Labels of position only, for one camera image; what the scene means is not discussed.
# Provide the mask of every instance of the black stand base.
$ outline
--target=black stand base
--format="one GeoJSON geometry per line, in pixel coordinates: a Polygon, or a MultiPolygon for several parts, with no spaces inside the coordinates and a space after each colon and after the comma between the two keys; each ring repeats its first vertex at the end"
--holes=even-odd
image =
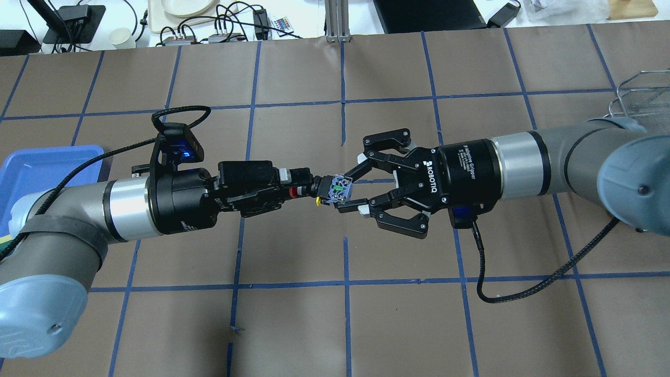
{"type": "MultiPolygon", "coordinates": [[[[93,41],[93,36],[100,25],[100,21],[103,19],[105,14],[104,5],[89,5],[90,7],[90,20],[84,23],[84,28],[77,38],[75,38],[75,44],[81,43],[91,43],[93,41]]],[[[70,31],[73,33],[74,37],[74,24],[75,21],[65,21],[65,24],[68,26],[70,31]]],[[[57,43],[70,43],[67,36],[59,37],[53,30],[49,29],[44,36],[43,44],[57,44],[57,43]]]]}

